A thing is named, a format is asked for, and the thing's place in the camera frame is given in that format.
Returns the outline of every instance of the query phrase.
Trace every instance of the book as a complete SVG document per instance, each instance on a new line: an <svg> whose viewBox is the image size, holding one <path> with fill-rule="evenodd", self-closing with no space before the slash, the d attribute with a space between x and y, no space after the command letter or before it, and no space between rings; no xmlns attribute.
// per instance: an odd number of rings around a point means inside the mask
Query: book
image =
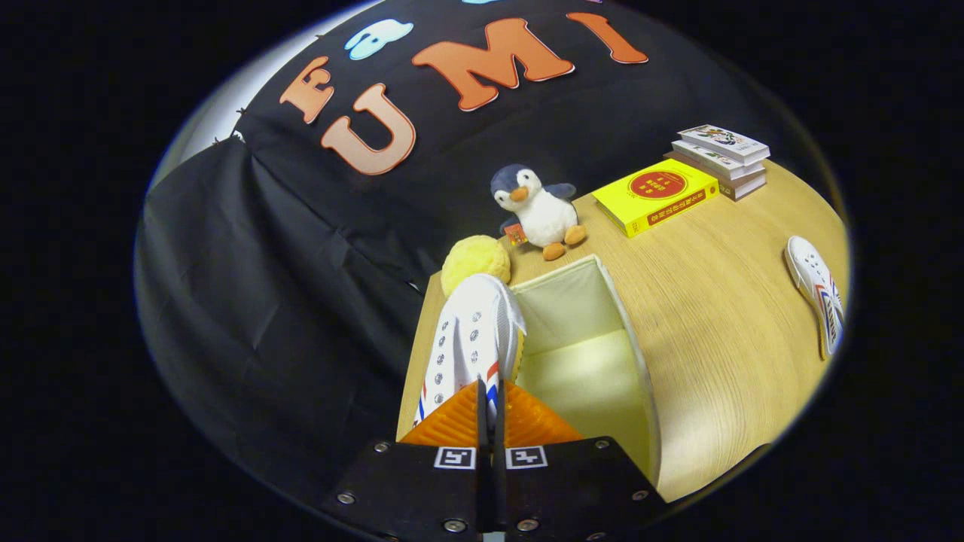
<svg viewBox="0 0 964 542"><path fill-rule="evenodd" d="M693 145L692 143L686 141L674 141L673 149L680 154L684 154L689 158L696 160L697 162L713 170L715 173L721 174L728 180L741 176L747 176L763 170L762 158L756 162L744 165L740 164L733 158L716 152L715 150L700 147L699 145Z"/></svg>
<svg viewBox="0 0 964 542"><path fill-rule="evenodd" d="M672 158L679 162L683 162L687 166L696 168L708 175L715 176L716 180L719 182L720 194L723 194L724 196L726 196L727 198L730 198L734 202L738 202L739 200L743 199L743 197L745 197L747 194L755 191L756 189L766 184L766 175L765 175L766 168L763 168L749 175L736 177L734 179L727 179L725 176L722 176L721 174L711 170L710 168L704 166L700 162L697 162L696 160L693 160L688 156L680 154L675 150L672 150L670 152L663 154L663 157Z"/></svg>
<svg viewBox="0 0 964 542"><path fill-rule="evenodd" d="M716 177L668 159L614 180L592 194L627 237L679 215L716 196Z"/></svg>
<svg viewBox="0 0 964 542"><path fill-rule="evenodd" d="M715 150L741 165L759 162L770 155L770 147L759 141L712 124L703 124L677 133L683 141Z"/></svg>

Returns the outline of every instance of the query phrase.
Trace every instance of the penguin's orange beak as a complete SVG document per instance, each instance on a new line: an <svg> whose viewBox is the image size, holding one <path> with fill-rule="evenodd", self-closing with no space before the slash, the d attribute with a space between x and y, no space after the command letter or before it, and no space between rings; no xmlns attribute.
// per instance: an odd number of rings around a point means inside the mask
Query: penguin's orange beak
<svg viewBox="0 0 964 542"><path fill-rule="evenodd" d="M513 202L521 202L528 197L529 197L529 189L524 186L520 186L519 188L513 190L512 194L509 194L509 199L512 200Z"/></svg>

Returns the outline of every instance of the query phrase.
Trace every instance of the black fabric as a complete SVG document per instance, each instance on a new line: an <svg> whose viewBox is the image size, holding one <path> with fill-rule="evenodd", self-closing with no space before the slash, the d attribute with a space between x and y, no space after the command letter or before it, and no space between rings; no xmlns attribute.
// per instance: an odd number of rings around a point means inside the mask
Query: black fabric
<svg viewBox="0 0 964 542"><path fill-rule="evenodd" d="M650 61L622 65L565 13L590 12ZM438 41L485 47L484 27L520 16L576 71L498 87L473 112L412 57ZM343 45L368 24L415 28L360 61ZM328 56L335 94L312 124L284 89ZM343 115L371 147L388 133L352 109L375 83L415 125L409 157L363 176L320 139ZM771 145L805 178L804 136L739 75L687 39L612 2L485 5L387 0L298 54L258 93L230 138L147 195L137 236L140 318L158 369L201 431L263 482L311 506L374 438L391 438L428 278L451 245L507 215L489 180L523 163L576 196L650 165L676 132L710 122Z"/></svg>

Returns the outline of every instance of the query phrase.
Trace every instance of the yellow ball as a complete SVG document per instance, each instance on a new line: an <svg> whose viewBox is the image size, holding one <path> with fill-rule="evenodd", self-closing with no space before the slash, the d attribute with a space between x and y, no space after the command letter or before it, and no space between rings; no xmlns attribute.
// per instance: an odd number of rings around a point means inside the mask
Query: yellow ball
<svg viewBox="0 0 964 542"><path fill-rule="evenodd" d="M448 297L468 277L487 273L509 284L509 253L488 235L473 235L455 243L442 264L442 293Z"/></svg>

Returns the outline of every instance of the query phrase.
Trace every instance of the wooden tabletop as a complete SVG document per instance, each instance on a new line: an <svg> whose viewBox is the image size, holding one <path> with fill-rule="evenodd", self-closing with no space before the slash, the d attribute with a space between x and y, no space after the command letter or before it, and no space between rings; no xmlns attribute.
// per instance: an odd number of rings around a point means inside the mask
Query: wooden tabletop
<svg viewBox="0 0 964 542"><path fill-rule="evenodd" d="M805 182L766 160L767 185L739 202L717 196L627 238L591 195L574 201L587 238L556 261L500 242L518 285L596 254L629 313L653 382L662 437L657 490L674 501L773 442L813 395L828 364L817 315L783 260L792 235L812 242L848 302L847 233ZM399 412L412 426L430 343L444 304L429 282Z"/></svg>

